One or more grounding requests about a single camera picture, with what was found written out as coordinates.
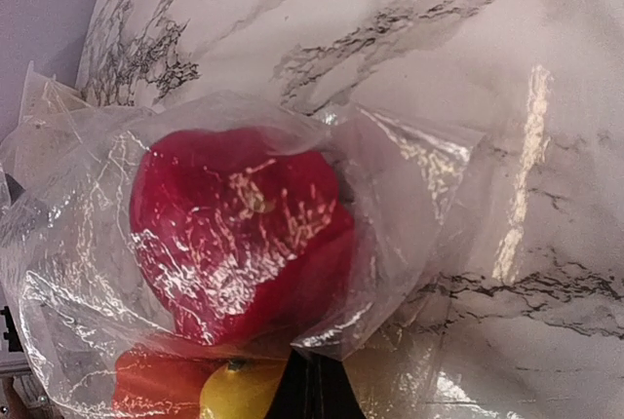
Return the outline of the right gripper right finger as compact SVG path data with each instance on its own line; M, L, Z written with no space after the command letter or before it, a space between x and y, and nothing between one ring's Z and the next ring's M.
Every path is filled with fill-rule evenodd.
M314 417L365 419L343 364L330 358L315 359Z

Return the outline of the clear zip top bag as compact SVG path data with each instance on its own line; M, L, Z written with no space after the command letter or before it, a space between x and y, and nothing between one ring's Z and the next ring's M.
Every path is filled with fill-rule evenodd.
M45 97L1 159L1 283L67 418L359 418L344 360L419 285L479 134L233 94Z

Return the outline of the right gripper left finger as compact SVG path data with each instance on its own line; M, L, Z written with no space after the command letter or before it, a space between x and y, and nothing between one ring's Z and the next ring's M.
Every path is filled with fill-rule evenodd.
M292 350L272 401L272 419L312 417L313 362Z

